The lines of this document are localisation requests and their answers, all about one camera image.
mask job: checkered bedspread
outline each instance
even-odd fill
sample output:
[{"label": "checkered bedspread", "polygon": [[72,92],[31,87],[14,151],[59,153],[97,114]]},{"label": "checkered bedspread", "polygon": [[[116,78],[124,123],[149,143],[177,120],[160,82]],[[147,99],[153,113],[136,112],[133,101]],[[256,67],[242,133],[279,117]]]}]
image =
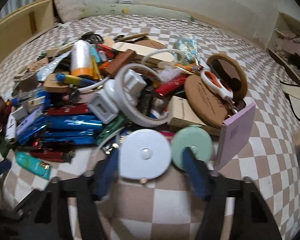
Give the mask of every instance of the checkered bedspread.
[{"label": "checkered bedspread", "polygon": [[[249,143],[221,173],[229,178],[254,179],[278,224],[282,238],[289,240],[300,227],[300,175],[291,135],[300,125],[279,81],[292,83],[284,68],[266,52],[232,38],[222,30],[198,25],[137,16],[99,16],[54,28],[13,54],[0,68],[0,95],[11,93],[12,77],[45,49],[61,45],[65,38],[76,40],[94,31],[102,36],[149,32],[152,39],[171,48],[183,33],[196,36],[203,60],[218,52],[236,59],[247,75],[247,103],[257,109]],[[52,175],[61,179],[76,177],[92,169],[105,156],[95,148],[77,150],[71,164],[53,163]],[[13,161],[3,184],[3,199],[14,207],[32,189],[44,189],[47,181],[19,167]],[[205,204],[190,192],[188,179],[172,166],[161,177],[141,186],[119,179],[109,196],[97,204],[101,221],[110,239],[193,239],[203,216]],[[222,239],[227,239],[234,200],[227,200]],[[81,239],[75,199],[69,200],[70,219],[75,239]]]}]

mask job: teal lighter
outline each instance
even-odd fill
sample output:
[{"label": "teal lighter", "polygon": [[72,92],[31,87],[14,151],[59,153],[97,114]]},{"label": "teal lighter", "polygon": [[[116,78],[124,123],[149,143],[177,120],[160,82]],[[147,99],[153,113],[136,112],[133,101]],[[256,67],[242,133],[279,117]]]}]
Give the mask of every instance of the teal lighter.
[{"label": "teal lighter", "polygon": [[27,171],[49,180],[51,173],[50,164],[47,164],[24,152],[17,152],[16,162]]}]

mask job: wooden headboard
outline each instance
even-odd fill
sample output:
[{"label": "wooden headboard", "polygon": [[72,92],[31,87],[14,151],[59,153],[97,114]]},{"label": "wooden headboard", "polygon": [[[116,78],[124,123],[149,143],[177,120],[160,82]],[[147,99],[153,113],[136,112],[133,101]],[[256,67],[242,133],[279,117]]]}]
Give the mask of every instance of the wooden headboard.
[{"label": "wooden headboard", "polygon": [[38,0],[0,20],[0,66],[6,58],[54,27],[53,0]]}]

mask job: fluffy white pillow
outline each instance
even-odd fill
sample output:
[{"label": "fluffy white pillow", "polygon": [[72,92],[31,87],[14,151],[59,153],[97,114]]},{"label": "fluffy white pillow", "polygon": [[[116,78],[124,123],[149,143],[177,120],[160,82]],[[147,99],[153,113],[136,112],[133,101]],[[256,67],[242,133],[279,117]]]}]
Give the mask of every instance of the fluffy white pillow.
[{"label": "fluffy white pillow", "polygon": [[80,20],[86,7],[85,0],[54,0],[58,15],[64,22]]}]

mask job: pink card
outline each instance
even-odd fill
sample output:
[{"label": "pink card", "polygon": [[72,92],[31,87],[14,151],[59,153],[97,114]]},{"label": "pink card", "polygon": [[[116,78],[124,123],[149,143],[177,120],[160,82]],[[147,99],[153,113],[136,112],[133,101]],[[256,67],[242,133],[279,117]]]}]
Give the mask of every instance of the pink card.
[{"label": "pink card", "polygon": [[248,142],[255,109],[254,103],[249,104],[223,122],[214,165],[216,170],[225,166]]}]

